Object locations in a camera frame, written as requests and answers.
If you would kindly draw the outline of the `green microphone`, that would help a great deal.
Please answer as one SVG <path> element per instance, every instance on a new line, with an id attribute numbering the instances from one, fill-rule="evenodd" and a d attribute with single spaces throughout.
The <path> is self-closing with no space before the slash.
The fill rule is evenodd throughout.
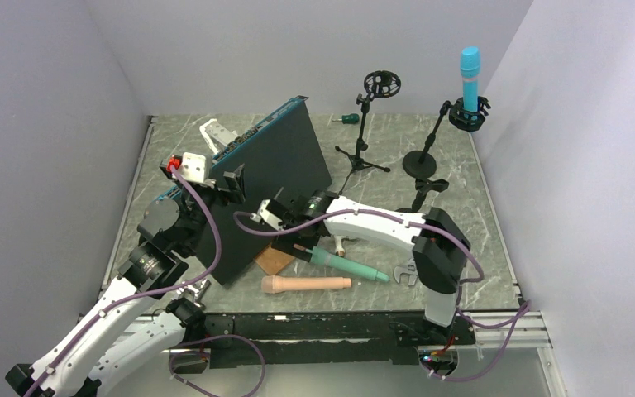
<path id="1" fill-rule="evenodd" d="M 307 253 L 310 256 L 309 261 L 313 264 L 331 267 L 367 280 L 389 282 L 389 276 L 376 268 L 334 255 L 321 247 L 308 249 Z"/>

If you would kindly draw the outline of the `beige microphone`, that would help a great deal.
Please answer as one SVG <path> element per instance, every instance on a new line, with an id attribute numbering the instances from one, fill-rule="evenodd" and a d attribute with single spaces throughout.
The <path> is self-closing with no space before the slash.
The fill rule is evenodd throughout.
<path id="1" fill-rule="evenodd" d="M 283 277 L 265 276 L 260 288 L 266 294 L 279 294 L 289 291 L 313 291 L 348 289 L 351 279 L 345 277 Z"/>

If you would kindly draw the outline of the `black round-base microphone stand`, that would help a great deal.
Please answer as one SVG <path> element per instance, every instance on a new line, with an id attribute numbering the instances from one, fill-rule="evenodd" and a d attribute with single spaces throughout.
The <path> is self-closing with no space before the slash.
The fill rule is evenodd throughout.
<path id="1" fill-rule="evenodd" d="M 415 198 L 409 207 L 398 208 L 396 212 L 399 213 L 418 213 L 422 208 L 427 195 L 432 192 L 441 193 L 448 189 L 450 183 L 446 179 L 415 179 Z"/>

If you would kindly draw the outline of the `black tripod microphone stand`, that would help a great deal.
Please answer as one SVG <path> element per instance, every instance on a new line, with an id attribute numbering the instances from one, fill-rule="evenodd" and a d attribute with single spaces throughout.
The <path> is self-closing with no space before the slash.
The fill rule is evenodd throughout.
<path id="1" fill-rule="evenodd" d="M 388 166 L 377 165 L 366 161 L 362 153 L 368 149 L 368 144 L 364 139 L 365 121 L 370 112 L 370 104 L 374 99 L 392 98 L 401 89 L 402 82 L 400 77 L 388 70 L 376 70 L 367 74 L 363 82 L 364 93 L 359 93 L 356 98 L 356 104 L 360 106 L 360 130 L 356 138 L 355 152 L 349 153 L 339 146 L 335 146 L 335 150 L 342 153 L 350 161 L 351 168 L 347 174 L 339 194 L 345 190 L 350 177 L 358 171 L 377 169 L 389 173 L 391 169 Z"/>

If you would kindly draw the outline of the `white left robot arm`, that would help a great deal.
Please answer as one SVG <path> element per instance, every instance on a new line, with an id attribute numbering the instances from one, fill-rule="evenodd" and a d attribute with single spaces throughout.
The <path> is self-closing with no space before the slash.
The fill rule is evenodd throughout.
<path id="1" fill-rule="evenodd" d="M 222 240 L 210 208 L 243 203 L 244 167 L 208 175 L 188 154 L 161 164 L 175 186 L 147 208 L 141 239 L 100 300 L 52 350 L 5 376 L 19 396 L 107 396 L 125 377 L 177 344 L 194 347 L 205 333 L 202 309 L 186 289 L 215 270 Z"/>

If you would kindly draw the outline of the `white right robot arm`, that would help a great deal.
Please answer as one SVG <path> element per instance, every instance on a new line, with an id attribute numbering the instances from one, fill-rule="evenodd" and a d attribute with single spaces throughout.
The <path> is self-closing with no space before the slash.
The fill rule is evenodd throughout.
<path id="1" fill-rule="evenodd" d="M 396 212 L 333 192 L 315 192 L 290 205 L 265 199 L 258 216 L 282 236 L 355 237 L 408 253 L 425 288 L 424 336 L 430 342 L 442 343 L 454 333 L 461 275 L 472 255 L 470 242 L 446 211 Z"/>

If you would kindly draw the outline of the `blue microphone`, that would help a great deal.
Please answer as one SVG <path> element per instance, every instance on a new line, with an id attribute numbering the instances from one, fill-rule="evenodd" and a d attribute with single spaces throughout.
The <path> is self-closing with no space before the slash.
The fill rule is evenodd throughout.
<path id="1" fill-rule="evenodd" d="M 463 108 L 467 112 L 477 112 L 478 77 L 480 74 L 480 50 L 477 46 L 469 46 L 461 51 L 460 73 Z"/>

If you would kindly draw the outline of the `wooden board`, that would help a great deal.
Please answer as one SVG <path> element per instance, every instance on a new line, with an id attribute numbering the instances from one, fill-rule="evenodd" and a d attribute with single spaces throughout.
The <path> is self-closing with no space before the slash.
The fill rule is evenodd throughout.
<path id="1" fill-rule="evenodd" d="M 264 271 L 266 275 L 277 275 L 294 260 L 294 256 L 276 250 L 271 245 L 265 247 L 254 258 L 254 262 Z"/>

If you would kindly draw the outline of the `white plastic faucet fitting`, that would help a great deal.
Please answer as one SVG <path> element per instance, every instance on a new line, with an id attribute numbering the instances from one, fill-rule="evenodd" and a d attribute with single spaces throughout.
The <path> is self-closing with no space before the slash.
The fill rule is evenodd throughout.
<path id="1" fill-rule="evenodd" d="M 334 236 L 333 237 L 335 243 L 335 254 L 339 257 L 346 256 L 346 248 L 344 247 L 345 242 L 356 242 L 358 241 L 357 237 L 349 237 L 349 236 Z"/>

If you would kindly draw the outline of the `chrome faucet fitting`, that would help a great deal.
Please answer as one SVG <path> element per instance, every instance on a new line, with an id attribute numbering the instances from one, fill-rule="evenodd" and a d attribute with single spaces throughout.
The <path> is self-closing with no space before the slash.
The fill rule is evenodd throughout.
<path id="1" fill-rule="evenodd" d="M 178 289 L 178 298 L 186 299 L 196 307 L 204 309 L 203 296 L 206 294 L 211 285 L 212 281 L 209 279 L 203 279 L 196 283 L 186 285 Z"/>

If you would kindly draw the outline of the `white metal bracket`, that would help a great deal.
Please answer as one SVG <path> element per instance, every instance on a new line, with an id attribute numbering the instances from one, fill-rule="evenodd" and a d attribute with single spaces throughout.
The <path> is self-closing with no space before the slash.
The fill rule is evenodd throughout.
<path id="1" fill-rule="evenodd" d="M 216 118 L 211 118 L 201 125 L 199 131 L 214 155 L 238 138 L 236 131 L 225 128 Z"/>

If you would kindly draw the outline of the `dark blue-edged network switch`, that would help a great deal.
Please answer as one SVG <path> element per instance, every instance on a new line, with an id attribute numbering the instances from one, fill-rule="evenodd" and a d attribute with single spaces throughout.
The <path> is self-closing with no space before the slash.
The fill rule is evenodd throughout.
<path id="1" fill-rule="evenodd" d="M 332 184 L 305 101 L 303 96 L 291 98 L 208 157 L 212 159 L 209 177 L 219 185 L 226 186 L 224 172 L 245 165 L 244 203 L 223 205 L 220 198 L 195 190 L 217 224 L 222 255 L 212 276 L 222 285 L 236 279 L 270 243 L 267 237 L 241 231 L 232 218 L 235 211 L 252 212 L 278 191 L 309 195 Z M 186 258 L 206 264 L 213 260 L 215 240 L 207 219 L 180 182 L 147 207 L 137 231 L 141 244 L 131 262 L 154 280 L 155 287 L 176 281 L 189 268 Z"/>

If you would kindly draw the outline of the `green handled screwdriver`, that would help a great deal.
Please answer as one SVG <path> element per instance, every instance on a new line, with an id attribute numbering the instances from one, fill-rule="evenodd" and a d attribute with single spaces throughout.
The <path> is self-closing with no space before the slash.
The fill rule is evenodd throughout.
<path id="1" fill-rule="evenodd" d="M 332 119 L 332 122 L 339 122 L 346 125 L 354 125 L 360 123 L 360 115 L 357 113 L 350 113 L 341 115 L 339 118 Z"/>

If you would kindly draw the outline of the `black mounting base rail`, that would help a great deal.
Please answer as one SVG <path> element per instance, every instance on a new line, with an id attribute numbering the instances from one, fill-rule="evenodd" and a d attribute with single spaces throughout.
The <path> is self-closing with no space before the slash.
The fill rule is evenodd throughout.
<path id="1" fill-rule="evenodd" d="M 210 353 L 213 369 L 258 362 L 253 342 L 268 364 L 389 361 L 416 365 L 418 354 L 475 344 L 475 333 L 456 318 L 441 327 L 421 310 L 205 313 L 204 322 L 182 332 L 180 347 Z"/>

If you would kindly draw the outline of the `red handled adjustable wrench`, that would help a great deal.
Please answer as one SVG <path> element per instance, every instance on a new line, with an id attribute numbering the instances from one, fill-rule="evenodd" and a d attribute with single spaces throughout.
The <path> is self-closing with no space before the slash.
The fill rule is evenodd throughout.
<path id="1" fill-rule="evenodd" d="M 393 274 L 397 284 L 406 284 L 408 287 L 414 287 L 418 281 L 417 267 L 413 258 L 395 266 Z"/>

